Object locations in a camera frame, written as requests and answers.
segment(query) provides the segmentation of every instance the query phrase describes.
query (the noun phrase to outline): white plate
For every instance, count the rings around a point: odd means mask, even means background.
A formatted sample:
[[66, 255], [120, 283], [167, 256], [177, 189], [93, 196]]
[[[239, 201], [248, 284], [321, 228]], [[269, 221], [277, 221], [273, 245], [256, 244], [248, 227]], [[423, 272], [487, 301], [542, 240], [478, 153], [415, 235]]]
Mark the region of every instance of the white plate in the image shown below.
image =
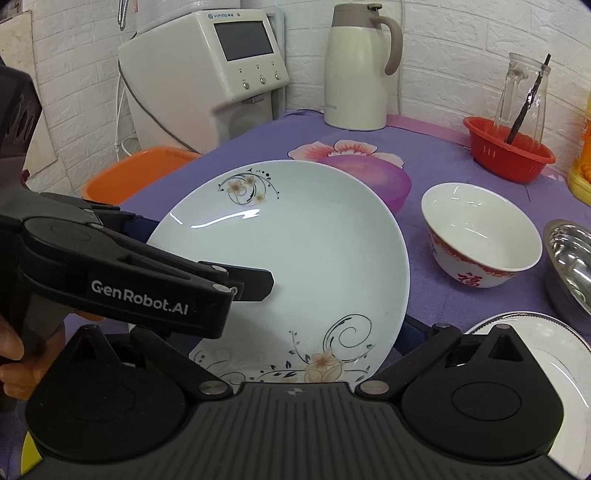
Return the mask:
[[589, 345], [563, 322], [534, 312], [496, 315], [467, 333], [486, 334], [497, 323], [508, 323], [515, 329], [562, 400], [564, 420], [550, 457], [571, 474], [587, 478], [591, 473]]
[[410, 273], [396, 220], [369, 188], [295, 160], [228, 172], [189, 194], [148, 241], [190, 260], [264, 268], [262, 302], [232, 305], [197, 363], [242, 381], [347, 381], [375, 373], [407, 307]]

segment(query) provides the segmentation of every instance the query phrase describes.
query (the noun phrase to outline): white bowl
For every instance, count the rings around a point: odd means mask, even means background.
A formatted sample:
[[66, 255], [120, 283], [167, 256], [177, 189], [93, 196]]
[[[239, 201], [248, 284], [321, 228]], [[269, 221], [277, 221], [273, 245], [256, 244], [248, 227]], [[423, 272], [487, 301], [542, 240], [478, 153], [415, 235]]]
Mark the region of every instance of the white bowl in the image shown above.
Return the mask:
[[421, 201], [435, 260], [471, 287], [496, 287], [540, 260], [542, 240], [509, 200], [482, 187], [442, 183]]

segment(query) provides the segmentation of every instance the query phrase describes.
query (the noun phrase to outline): silver-rimmed plate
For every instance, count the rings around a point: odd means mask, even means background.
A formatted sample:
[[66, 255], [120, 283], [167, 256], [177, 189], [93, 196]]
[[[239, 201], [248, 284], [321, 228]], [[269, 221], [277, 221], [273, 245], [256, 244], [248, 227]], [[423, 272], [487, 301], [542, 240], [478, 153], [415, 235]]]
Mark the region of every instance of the silver-rimmed plate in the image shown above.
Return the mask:
[[536, 312], [502, 313], [467, 333], [485, 335], [498, 323], [515, 329], [562, 400], [564, 421], [550, 457], [571, 474], [587, 478], [591, 473], [591, 348], [565, 323]]

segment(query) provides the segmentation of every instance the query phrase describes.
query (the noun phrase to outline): purple bowl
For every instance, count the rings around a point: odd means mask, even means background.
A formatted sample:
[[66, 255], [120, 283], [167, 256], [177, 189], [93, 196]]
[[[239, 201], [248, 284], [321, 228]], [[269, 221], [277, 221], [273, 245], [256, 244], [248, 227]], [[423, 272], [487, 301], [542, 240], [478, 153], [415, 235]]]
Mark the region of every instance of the purple bowl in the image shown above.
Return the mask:
[[394, 214], [400, 211], [411, 189], [410, 177], [403, 169], [371, 155], [335, 155], [318, 163], [338, 168], [365, 183]]

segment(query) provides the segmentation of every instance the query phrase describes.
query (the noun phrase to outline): red basket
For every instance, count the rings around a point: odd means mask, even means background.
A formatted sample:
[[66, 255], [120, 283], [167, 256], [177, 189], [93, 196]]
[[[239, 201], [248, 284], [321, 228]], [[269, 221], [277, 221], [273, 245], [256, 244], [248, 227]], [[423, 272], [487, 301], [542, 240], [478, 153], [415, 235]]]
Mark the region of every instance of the red basket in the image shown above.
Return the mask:
[[474, 160], [504, 179], [529, 183], [546, 165], [556, 161], [548, 147], [527, 135], [518, 133], [511, 145], [505, 143], [509, 134], [507, 127], [499, 127], [493, 136], [494, 122], [488, 118], [467, 116], [464, 125], [470, 131]]

